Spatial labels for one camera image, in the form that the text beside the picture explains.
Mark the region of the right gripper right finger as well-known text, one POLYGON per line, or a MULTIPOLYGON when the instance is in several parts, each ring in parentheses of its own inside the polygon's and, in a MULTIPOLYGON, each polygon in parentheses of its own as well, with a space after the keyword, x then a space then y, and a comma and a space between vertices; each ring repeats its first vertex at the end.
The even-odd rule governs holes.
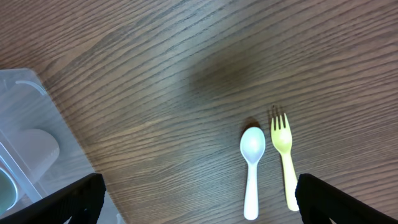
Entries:
POLYGON ((295 198, 304 224, 397 224, 312 174, 300 174, 295 198))

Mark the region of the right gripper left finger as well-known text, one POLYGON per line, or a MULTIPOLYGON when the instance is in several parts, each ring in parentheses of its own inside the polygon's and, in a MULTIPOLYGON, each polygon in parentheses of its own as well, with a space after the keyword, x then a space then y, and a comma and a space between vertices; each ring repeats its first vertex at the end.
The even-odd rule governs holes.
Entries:
POLYGON ((92 173, 1 219, 1 224, 96 224, 105 192, 103 176, 92 173))

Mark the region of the pink cup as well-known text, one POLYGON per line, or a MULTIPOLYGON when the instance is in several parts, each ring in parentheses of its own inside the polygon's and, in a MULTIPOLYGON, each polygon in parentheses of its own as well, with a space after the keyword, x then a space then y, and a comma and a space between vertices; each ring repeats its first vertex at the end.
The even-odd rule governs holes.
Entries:
POLYGON ((41 129, 25 129, 8 135, 9 145, 1 149, 1 157, 9 170, 21 168, 35 184, 50 169, 60 154, 56 139, 41 129))

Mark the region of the green cup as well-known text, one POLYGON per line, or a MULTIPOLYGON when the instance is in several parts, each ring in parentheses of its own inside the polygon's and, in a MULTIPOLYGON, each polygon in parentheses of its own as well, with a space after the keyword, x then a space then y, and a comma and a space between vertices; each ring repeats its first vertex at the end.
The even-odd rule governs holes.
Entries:
POLYGON ((1 215, 11 209, 18 201, 19 193, 14 179, 5 168, 1 168, 1 215))

